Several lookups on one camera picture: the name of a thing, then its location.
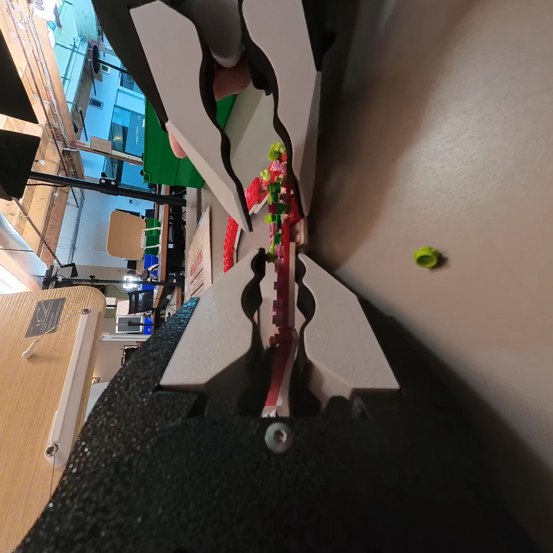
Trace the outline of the red lego plate with flowers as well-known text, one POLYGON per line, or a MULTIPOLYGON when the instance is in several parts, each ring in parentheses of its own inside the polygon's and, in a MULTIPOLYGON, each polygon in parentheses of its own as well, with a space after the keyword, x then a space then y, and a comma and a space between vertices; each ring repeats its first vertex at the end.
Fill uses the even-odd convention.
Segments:
POLYGON ((269 256, 284 257, 285 245, 296 238, 293 227, 302 217, 296 195, 287 174, 287 150, 283 142, 275 142, 267 154, 269 167, 259 175, 259 192, 268 204, 265 222, 269 227, 269 256))

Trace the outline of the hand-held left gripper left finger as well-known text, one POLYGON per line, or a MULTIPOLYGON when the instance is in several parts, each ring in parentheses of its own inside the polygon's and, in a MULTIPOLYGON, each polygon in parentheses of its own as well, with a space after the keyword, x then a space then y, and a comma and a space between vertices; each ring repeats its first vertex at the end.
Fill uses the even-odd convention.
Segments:
POLYGON ((266 349, 257 314, 266 252, 249 252, 204 291, 160 380, 163 391, 264 404, 266 349))

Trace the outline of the red lego strip with flowers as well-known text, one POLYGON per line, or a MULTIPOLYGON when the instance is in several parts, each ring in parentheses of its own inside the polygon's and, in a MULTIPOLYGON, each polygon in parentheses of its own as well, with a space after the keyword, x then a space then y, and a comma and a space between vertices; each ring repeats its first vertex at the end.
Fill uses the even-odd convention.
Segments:
POLYGON ((274 348, 269 391, 262 412, 265 418, 283 418, 290 415, 290 382, 298 349, 299 335, 295 325, 296 251, 293 241, 282 245, 274 263, 272 319, 269 345, 274 348))

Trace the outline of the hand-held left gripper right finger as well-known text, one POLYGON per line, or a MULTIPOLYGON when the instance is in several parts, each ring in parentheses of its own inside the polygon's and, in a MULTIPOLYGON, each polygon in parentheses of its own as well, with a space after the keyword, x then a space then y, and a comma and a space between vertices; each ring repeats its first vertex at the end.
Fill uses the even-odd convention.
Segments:
POLYGON ((399 383, 353 292, 305 253, 297 257, 296 308, 306 387, 326 407, 334 397, 395 393, 399 383))

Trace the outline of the cardboard sheet with label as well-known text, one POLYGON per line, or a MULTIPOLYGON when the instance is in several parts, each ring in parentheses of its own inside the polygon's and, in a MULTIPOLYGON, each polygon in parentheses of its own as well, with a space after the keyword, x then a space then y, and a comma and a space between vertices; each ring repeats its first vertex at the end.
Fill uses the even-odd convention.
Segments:
POLYGON ((212 285, 211 207, 196 228, 186 256, 186 300, 199 297, 212 285))

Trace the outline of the black metal bar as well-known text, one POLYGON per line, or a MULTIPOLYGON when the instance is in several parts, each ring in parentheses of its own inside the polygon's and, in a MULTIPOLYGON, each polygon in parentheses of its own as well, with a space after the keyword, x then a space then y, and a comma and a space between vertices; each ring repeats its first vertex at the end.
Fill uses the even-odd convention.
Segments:
POLYGON ((73 189, 89 190, 99 192, 104 195, 128 197, 137 200, 151 201, 155 204, 165 204, 171 207, 186 207, 186 199, 178 195, 164 195, 149 192, 146 189, 130 189, 122 186, 120 183, 112 180, 101 178, 98 183, 76 179, 61 175, 51 175, 36 171, 30 172, 27 185, 31 185, 31 181, 36 181, 40 185, 52 185, 73 189))

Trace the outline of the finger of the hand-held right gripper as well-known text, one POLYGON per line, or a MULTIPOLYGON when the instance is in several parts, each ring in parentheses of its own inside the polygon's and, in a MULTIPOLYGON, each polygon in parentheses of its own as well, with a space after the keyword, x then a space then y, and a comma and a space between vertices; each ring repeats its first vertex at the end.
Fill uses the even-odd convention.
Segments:
POLYGON ((304 217, 314 195, 323 59, 322 1, 242 1, 250 66, 273 96, 273 126, 304 217))
POLYGON ((252 222, 231 143, 217 121, 215 59, 197 25, 163 1, 129 10, 168 121, 221 205, 245 231, 252 222))

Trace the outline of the silver ventilation duct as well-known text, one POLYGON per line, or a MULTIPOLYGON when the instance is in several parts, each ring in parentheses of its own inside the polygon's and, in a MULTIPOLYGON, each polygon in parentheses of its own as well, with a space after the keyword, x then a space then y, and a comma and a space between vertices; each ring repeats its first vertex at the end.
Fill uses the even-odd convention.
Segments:
POLYGON ((40 291, 47 267, 1 214, 1 294, 40 291))

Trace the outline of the green plastic bin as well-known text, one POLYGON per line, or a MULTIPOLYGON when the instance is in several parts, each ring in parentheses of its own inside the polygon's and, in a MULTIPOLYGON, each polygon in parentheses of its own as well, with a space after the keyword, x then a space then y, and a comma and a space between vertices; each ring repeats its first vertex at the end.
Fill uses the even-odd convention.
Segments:
POLYGON ((168 134, 162 130, 148 101, 145 103, 143 172, 147 183, 193 189, 201 189, 204 185, 204 178, 190 159, 174 155, 168 134))

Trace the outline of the small green storage bin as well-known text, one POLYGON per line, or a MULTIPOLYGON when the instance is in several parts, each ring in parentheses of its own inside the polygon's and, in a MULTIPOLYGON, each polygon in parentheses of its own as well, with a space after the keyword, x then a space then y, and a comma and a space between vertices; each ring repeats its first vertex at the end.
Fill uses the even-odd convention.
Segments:
POLYGON ((142 233, 141 244, 145 255, 157 255, 162 234, 162 224, 156 218, 145 219, 146 228, 142 233))

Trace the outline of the small black panel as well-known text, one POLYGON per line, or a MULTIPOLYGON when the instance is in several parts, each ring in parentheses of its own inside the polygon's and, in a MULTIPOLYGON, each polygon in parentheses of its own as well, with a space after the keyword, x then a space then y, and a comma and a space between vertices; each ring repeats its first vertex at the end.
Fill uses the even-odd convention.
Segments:
POLYGON ((1 129, 1 199, 20 199, 32 171, 40 137, 1 129))

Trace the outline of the person's right hand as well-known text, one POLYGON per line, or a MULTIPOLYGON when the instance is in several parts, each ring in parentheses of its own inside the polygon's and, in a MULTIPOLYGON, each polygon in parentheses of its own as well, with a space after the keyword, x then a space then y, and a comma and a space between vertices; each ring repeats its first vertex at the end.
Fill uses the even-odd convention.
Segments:
POLYGON ((251 83, 251 73, 245 57, 233 67, 214 62, 213 94, 216 101, 244 91, 251 83))

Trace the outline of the large black panel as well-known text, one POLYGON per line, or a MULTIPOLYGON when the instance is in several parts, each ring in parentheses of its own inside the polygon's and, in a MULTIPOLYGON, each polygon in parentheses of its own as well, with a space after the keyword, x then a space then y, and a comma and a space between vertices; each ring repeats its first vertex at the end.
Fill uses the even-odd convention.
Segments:
POLYGON ((38 124, 3 34, 1 34, 1 114, 38 124))

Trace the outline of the lime round lego piece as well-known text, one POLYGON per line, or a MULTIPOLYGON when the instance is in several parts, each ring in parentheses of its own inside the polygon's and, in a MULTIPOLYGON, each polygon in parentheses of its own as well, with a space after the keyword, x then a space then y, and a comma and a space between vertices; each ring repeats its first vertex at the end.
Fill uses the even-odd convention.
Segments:
POLYGON ((413 259, 417 266, 432 269, 441 261, 441 253, 433 247, 420 247, 413 253, 413 259))

